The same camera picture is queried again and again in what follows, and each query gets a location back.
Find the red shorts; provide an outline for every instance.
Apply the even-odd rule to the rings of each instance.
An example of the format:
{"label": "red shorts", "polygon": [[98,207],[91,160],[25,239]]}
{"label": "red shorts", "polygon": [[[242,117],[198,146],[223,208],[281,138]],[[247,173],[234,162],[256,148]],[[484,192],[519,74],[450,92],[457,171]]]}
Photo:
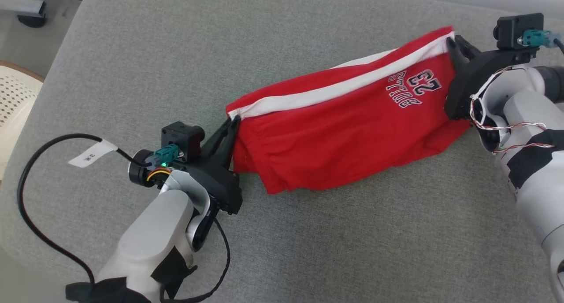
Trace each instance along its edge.
{"label": "red shorts", "polygon": [[258,172],[273,194],[341,186],[441,153],[469,126],[443,111],[453,36],[442,28],[236,100],[226,108],[242,119],[234,171]]}

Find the black cylindrical component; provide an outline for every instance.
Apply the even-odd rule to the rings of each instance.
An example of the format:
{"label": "black cylindrical component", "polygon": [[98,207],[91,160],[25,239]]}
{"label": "black cylindrical component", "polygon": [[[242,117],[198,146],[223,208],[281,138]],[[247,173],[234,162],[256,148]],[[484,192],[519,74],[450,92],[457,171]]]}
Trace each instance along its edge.
{"label": "black cylindrical component", "polygon": [[[139,150],[139,152],[133,156],[133,160],[143,163],[145,162],[145,159],[151,155],[153,155],[153,151],[146,149]],[[149,171],[147,168],[142,168],[139,165],[129,163],[129,181],[144,187],[151,187],[155,185],[155,183],[147,182],[148,173]]]}
{"label": "black cylindrical component", "polygon": [[544,96],[553,103],[564,102],[564,67],[534,67],[544,79]]}

